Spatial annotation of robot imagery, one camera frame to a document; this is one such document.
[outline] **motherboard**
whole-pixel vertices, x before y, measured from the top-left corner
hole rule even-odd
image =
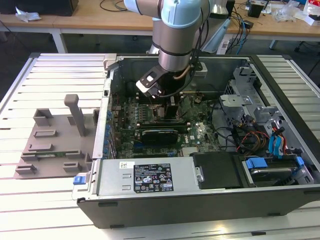
[[[144,96],[112,98],[113,154],[106,158],[187,157],[194,152],[220,150],[211,123],[217,100],[188,94],[171,102]],[[105,148],[112,144],[106,140]]]

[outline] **desk leg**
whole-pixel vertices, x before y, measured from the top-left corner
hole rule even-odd
[[[66,47],[65,39],[60,29],[54,29],[54,31],[51,34],[53,36],[53,40],[54,40],[56,49],[58,50],[58,53],[67,54],[68,50]]]
[[[224,35],[222,41],[220,42],[220,45],[218,47],[218,50],[216,51],[217,55],[224,55],[226,54],[228,45],[230,40],[232,39],[233,35],[232,34],[226,34]]]
[[[6,42],[6,41],[8,41],[6,33],[4,31],[0,31],[0,42]]]
[[[272,42],[271,42],[271,44],[270,44],[269,48],[270,48],[271,50],[275,49],[275,47],[276,47],[277,43],[278,43],[278,40],[272,40]]]

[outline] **blue latch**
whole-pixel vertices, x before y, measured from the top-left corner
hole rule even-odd
[[[86,176],[75,176],[73,178],[73,185],[84,185],[86,184]]]
[[[297,156],[295,160],[298,163],[299,167],[305,164],[304,160],[300,156]]]
[[[248,169],[267,168],[268,165],[263,157],[251,157],[245,161]]]

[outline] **aluminum slatted table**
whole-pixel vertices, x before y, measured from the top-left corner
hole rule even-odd
[[[105,80],[103,58],[103,54],[41,54],[30,58],[2,100],[0,240],[320,238],[320,201],[279,217],[98,229],[72,200],[72,178],[13,179],[36,108],[50,108],[53,115],[70,114],[64,105],[67,93],[78,94],[83,113],[100,106]],[[257,236],[256,232],[265,235]]]

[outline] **black plastic cover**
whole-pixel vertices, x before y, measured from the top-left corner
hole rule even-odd
[[[213,151],[192,153],[195,167],[202,171],[204,181],[200,189],[249,188],[242,161],[245,158],[236,152]]]

